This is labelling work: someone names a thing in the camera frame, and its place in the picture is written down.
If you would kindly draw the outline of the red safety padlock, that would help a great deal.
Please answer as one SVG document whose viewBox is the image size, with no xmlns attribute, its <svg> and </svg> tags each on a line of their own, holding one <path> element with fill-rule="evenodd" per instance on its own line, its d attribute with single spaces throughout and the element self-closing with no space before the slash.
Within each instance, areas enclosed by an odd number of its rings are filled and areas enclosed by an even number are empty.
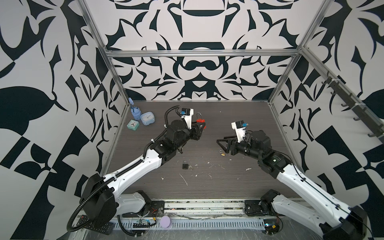
<svg viewBox="0 0 384 240">
<path fill-rule="evenodd" d="M 200 112 L 197 112 L 197 123 L 205 123 L 206 121 L 203 119 L 203 116 Z"/>
</svg>

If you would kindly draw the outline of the small black padlock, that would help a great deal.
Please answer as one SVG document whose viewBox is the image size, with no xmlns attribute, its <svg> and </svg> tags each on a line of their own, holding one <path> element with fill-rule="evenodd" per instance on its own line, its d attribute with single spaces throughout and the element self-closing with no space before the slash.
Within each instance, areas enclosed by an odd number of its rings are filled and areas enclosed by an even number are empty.
<svg viewBox="0 0 384 240">
<path fill-rule="evenodd" d="M 182 164 L 182 169 L 183 170 L 188 170 L 190 168 L 190 165 L 187 161 L 184 161 Z"/>
</svg>

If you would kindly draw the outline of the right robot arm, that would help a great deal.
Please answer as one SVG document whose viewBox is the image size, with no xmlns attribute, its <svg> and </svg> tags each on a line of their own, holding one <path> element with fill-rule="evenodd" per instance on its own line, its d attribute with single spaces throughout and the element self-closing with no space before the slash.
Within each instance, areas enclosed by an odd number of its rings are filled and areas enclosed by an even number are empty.
<svg viewBox="0 0 384 240">
<path fill-rule="evenodd" d="M 306 177 L 290 158 L 272 148 L 263 131 L 237 129 L 235 136 L 217 140 L 227 154 L 253 158 L 274 179 L 288 186 L 310 207 L 294 203 L 283 194 L 269 190 L 261 198 L 278 215 L 284 215 L 311 229 L 324 240 L 363 240 L 368 231 L 367 213 L 359 206 L 350 207 Z"/>
</svg>

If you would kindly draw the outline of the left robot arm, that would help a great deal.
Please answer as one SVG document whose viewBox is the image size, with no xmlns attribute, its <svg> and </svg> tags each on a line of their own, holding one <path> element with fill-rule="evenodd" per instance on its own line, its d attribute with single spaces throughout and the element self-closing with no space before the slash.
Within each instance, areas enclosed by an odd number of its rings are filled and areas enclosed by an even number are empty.
<svg viewBox="0 0 384 240">
<path fill-rule="evenodd" d="M 143 191 L 125 197 L 122 194 L 137 180 L 181 153 L 189 140 L 200 140 L 206 121 L 202 118 L 193 121 L 193 115 L 193 109 L 171 107 L 164 115 L 165 129 L 145 146 L 141 156 L 114 172 L 91 176 L 79 206 L 68 220 L 67 231 L 88 226 L 100 228 L 123 214 L 149 213 L 151 199 Z"/>
</svg>

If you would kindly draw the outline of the light blue alarm clock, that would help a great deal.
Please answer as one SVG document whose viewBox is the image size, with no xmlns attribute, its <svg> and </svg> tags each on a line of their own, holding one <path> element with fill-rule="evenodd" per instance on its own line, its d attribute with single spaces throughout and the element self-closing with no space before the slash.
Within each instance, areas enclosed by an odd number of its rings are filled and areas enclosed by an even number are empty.
<svg viewBox="0 0 384 240">
<path fill-rule="evenodd" d="M 140 118 L 144 126 L 151 125 L 156 121 L 155 115 L 152 112 L 143 113 Z"/>
</svg>

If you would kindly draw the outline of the blue pen holder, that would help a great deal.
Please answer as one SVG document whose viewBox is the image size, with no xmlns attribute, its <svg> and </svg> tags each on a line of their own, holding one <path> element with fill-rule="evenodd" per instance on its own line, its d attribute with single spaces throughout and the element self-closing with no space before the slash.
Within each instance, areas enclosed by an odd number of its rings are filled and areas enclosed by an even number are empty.
<svg viewBox="0 0 384 240">
<path fill-rule="evenodd" d="M 139 121 L 141 119 L 142 112 L 139 107 L 135 106 L 134 101 L 132 98 L 128 98 L 130 106 L 131 106 L 131 114 L 133 115 L 133 118 L 136 121 Z"/>
</svg>

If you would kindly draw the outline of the green small clock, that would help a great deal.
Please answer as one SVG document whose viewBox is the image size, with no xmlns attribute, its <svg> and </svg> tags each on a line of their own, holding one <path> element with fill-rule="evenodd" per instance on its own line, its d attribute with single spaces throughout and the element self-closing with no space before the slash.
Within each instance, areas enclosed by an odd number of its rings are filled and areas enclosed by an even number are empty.
<svg viewBox="0 0 384 240">
<path fill-rule="evenodd" d="M 136 131 L 138 127 L 140 126 L 140 123 L 136 120 L 130 120 L 127 124 L 127 128 L 132 131 Z"/>
</svg>

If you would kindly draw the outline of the right electronics board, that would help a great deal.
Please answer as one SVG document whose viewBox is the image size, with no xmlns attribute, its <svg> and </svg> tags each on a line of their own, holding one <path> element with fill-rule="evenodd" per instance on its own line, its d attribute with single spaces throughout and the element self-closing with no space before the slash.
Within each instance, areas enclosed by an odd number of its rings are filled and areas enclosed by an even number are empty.
<svg viewBox="0 0 384 240">
<path fill-rule="evenodd" d="M 274 219 L 264 219 L 264 230 L 263 233 L 269 236 L 276 235 L 284 227 L 283 221 L 279 217 Z"/>
</svg>

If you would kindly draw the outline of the purple round disc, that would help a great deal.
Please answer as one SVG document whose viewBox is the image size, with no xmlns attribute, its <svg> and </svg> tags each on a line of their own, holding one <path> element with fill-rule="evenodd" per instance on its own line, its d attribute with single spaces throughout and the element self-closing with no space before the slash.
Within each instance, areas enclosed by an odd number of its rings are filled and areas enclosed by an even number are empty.
<svg viewBox="0 0 384 240">
<path fill-rule="evenodd" d="M 163 216 L 160 219 L 160 226 L 163 229 L 169 229 L 172 226 L 172 219 L 169 216 Z"/>
</svg>

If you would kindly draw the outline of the green circuit board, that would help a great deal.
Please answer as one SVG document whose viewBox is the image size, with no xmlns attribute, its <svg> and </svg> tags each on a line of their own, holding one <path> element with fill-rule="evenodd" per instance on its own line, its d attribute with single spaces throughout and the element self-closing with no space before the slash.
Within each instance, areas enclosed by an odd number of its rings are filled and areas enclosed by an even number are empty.
<svg viewBox="0 0 384 240">
<path fill-rule="evenodd" d="M 153 218 L 153 221 L 150 220 L 139 220 L 137 223 L 133 223 L 133 228 L 151 228 L 157 224 L 157 220 Z"/>
</svg>

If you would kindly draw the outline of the black remote control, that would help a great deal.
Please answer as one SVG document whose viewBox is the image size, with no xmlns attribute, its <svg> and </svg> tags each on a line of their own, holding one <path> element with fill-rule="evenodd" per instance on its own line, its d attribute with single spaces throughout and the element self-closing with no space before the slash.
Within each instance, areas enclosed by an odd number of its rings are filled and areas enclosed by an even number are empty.
<svg viewBox="0 0 384 240">
<path fill-rule="evenodd" d="M 88 220 L 89 219 L 86 215 L 81 215 L 76 226 L 78 227 L 78 226 L 84 224 L 85 222 L 87 222 Z M 103 234 L 103 235 L 108 236 L 114 230 L 114 226 L 115 226 L 114 223 L 111 223 L 111 222 L 108 222 L 108 223 L 104 224 L 103 226 L 99 226 L 99 227 L 95 227 L 92 224 L 88 224 L 87 226 L 85 226 L 85 229 L 96 232 L 98 234 Z"/>
</svg>

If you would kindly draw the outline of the wall hook rack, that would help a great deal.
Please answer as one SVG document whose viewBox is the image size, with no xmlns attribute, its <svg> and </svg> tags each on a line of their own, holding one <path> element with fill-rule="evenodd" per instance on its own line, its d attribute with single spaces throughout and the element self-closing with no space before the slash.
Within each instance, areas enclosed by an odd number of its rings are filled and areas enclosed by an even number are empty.
<svg viewBox="0 0 384 240">
<path fill-rule="evenodd" d="M 356 94 L 354 94 L 342 80 L 331 75 L 330 71 L 326 73 L 327 79 L 322 85 L 327 85 L 332 89 L 331 95 L 338 96 L 343 103 L 341 106 L 351 110 L 356 115 L 353 119 L 361 121 L 371 131 L 369 138 L 377 138 L 384 143 L 384 122 L 365 104 Z"/>
</svg>

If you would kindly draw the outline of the aluminium frame corner post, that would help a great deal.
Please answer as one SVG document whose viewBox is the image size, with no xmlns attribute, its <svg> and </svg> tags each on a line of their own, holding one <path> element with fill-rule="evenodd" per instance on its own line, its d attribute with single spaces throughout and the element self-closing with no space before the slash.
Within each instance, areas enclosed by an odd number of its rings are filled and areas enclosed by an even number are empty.
<svg viewBox="0 0 384 240">
<path fill-rule="evenodd" d="M 83 18 L 84 18 L 87 26 L 89 27 L 91 34 L 92 34 L 92 36 L 96 42 L 96 45 L 99 49 L 99 52 L 101 53 L 101 56 L 102 56 L 102 58 L 106 64 L 108 70 L 112 74 L 113 80 L 114 80 L 114 82 L 115 82 L 115 84 L 119 90 L 119 93 L 123 97 L 126 105 L 129 106 L 130 103 L 129 103 L 127 92 L 126 92 L 125 88 L 123 87 L 122 81 L 121 81 L 114 65 L 112 64 L 110 58 L 107 55 L 107 51 L 106 51 L 102 36 L 99 33 L 99 30 L 97 29 L 96 23 L 92 17 L 92 14 L 91 14 L 91 11 L 90 11 L 88 4 L 86 3 L 85 0 L 77 0 L 77 3 L 79 5 L 80 11 L 83 15 Z"/>
</svg>

